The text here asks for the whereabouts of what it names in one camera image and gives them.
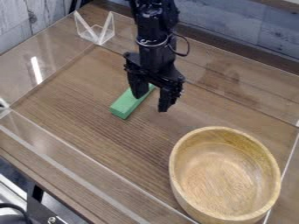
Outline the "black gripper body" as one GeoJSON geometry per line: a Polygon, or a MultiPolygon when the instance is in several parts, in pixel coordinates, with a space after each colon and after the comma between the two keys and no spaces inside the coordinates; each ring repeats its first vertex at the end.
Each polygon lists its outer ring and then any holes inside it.
{"type": "Polygon", "coordinates": [[[126,72],[139,72],[147,74],[149,85],[154,84],[159,88],[185,83],[185,76],[175,67],[177,39],[171,38],[159,45],[141,45],[139,52],[126,52],[126,72]]]}

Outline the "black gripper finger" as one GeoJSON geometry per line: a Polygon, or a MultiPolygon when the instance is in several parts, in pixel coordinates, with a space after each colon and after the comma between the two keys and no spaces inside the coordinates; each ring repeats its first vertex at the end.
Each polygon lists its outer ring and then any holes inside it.
{"type": "Polygon", "coordinates": [[[150,90],[147,74],[139,72],[129,72],[127,78],[134,97],[137,99],[141,99],[150,90]]]}
{"type": "Polygon", "coordinates": [[[166,112],[169,108],[177,103],[177,100],[183,94],[183,84],[174,83],[173,85],[161,87],[161,97],[158,104],[158,111],[166,112]]]}

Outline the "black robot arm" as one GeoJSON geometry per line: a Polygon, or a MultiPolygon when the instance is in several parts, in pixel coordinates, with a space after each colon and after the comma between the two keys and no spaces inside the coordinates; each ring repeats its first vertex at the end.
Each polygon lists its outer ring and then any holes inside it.
{"type": "Polygon", "coordinates": [[[174,0],[129,0],[138,34],[139,52],[126,52],[125,69],[134,97],[142,98],[154,84],[161,88],[158,111],[166,112],[182,96],[186,78],[175,67],[175,26],[179,10],[174,0]]]}

